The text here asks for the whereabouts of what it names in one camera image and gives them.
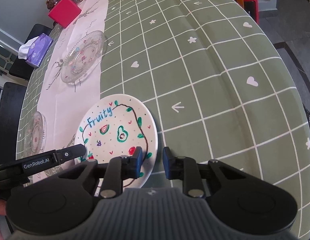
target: checkered tablecloth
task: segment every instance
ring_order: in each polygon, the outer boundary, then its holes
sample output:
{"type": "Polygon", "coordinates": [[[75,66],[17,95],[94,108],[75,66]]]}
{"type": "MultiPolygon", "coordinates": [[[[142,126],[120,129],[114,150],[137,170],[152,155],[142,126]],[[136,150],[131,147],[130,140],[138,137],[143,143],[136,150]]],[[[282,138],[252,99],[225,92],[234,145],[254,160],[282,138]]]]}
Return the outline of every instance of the checkered tablecloth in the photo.
{"type": "MultiPolygon", "coordinates": [[[[104,33],[100,97],[132,95],[157,125],[159,153],[144,187],[181,187],[165,179],[164,146],[197,162],[219,159],[291,193],[292,232],[308,239],[310,129],[287,68],[252,18],[233,0],[109,0],[104,33]]],[[[17,159],[53,49],[26,91],[17,159]]]]}

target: purple tissue box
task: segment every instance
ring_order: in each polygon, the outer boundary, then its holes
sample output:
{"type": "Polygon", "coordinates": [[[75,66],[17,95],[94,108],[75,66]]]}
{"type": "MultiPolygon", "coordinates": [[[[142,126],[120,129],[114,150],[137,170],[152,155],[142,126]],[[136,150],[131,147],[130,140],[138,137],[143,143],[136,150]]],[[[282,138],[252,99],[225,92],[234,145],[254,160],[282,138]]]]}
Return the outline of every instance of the purple tissue box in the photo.
{"type": "Polygon", "coordinates": [[[42,33],[30,46],[26,62],[34,68],[38,68],[45,57],[53,39],[42,33]]]}

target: ceramic plate with fruit drawings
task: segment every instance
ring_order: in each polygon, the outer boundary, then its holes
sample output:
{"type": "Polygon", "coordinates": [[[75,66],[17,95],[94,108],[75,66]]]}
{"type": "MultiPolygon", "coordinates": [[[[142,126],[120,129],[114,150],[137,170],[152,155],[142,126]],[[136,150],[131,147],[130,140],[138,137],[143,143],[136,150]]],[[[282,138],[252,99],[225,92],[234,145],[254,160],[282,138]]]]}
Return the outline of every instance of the ceramic plate with fruit drawings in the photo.
{"type": "Polygon", "coordinates": [[[24,157],[42,153],[45,147],[46,120],[40,112],[35,112],[27,124],[24,140],[24,157]]]}
{"type": "Polygon", "coordinates": [[[61,69],[64,83],[80,82],[93,70],[91,67],[101,57],[105,36],[102,31],[93,31],[83,37],[70,51],[61,69]]]}
{"type": "Polygon", "coordinates": [[[97,159],[108,163],[116,156],[143,149],[143,165],[138,179],[127,179],[124,187],[142,187],[151,174],[157,155],[158,135],[154,119],[138,99],[123,94],[110,95],[96,103],[82,119],[75,144],[86,146],[85,156],[76,161],[97,159]]]}

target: gray tile floor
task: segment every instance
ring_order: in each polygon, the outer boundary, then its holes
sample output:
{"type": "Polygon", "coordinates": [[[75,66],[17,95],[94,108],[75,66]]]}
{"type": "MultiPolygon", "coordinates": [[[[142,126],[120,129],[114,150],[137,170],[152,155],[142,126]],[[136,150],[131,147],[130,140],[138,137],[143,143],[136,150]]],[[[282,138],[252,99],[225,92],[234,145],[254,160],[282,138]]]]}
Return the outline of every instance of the gray tile floor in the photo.
{"type": "MultiPolygon", "coordinates": [[[[260,19],[260,27],[275,44],[286,42],[310,80],[310,3],[308,0],[277,0],[278,16],[260,19]]],[[[288,52],[277,50],[290,72],[302,102],[310,111],[310,92],[288,52]]]]}

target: metal bolt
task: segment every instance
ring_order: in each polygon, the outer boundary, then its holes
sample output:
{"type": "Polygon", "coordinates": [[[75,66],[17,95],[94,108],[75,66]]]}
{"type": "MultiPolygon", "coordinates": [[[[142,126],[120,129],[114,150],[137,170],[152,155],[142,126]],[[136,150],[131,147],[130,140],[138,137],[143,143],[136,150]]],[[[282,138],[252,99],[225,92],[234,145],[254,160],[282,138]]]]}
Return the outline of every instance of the metal bolt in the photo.
{"type": "Polygon", "coordinates": [[[191,189],[188,192],[188,195],[191,197],[200,198],[200,197],[204,196],[204,192],[201,189],[191,189]]]}
{"type": "Polygon", "coordinates": [[[116,196],[116,192],[113,191],[112,189],[105,189],[101,191],[100,195],[103,198],[112,198],[116,196]]]}

